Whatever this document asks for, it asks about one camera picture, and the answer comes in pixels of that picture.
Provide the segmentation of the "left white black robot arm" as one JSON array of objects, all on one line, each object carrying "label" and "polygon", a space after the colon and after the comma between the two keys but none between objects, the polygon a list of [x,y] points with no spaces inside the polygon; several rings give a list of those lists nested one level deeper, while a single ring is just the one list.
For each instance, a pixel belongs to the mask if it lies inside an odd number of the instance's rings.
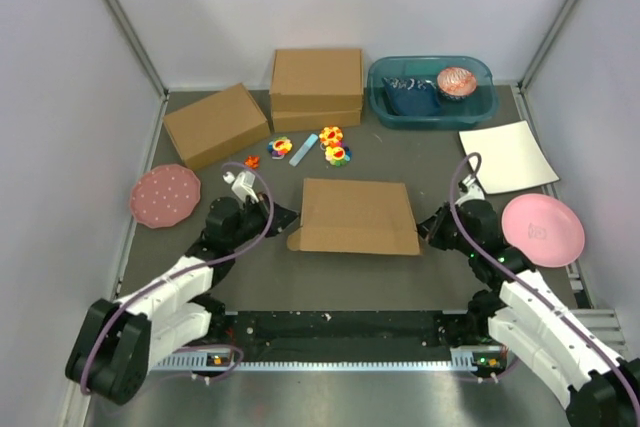
[{"label": "left white black robot arm", "polygon": [[238,256],[281,234],[297,217],[265,194],[243,203],[232,197],[214,200],[201,233],[173,267],[134,293],[89,307],[66,378],[84,394],[124,405],[166,357],[192,341],[220,341],[227,321],[217,313],[221,306],[211,289]]}]

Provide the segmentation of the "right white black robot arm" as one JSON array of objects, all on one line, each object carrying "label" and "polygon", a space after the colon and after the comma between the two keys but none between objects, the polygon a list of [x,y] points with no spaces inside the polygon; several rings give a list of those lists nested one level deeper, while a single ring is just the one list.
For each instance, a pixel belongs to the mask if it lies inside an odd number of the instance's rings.
[{"label": "right white black robot arm", "polygon": [[572,426],[636,426],[639,362],[599,340],[552,292],[525,254],[510,245],[485,200],[444,203],[417,226],[433,248],[463,254],[484,284],[469,301],[460,332],[507,347],[554,394]]}]

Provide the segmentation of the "brown cardboard box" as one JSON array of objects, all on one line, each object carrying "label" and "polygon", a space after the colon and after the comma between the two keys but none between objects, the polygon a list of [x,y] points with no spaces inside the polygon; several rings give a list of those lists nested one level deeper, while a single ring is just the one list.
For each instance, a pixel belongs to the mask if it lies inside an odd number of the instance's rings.
[{"label": "brown cardboard box", "polygon": [[396,182],[306,178],[291,251],[418,256],[406,186]]}]

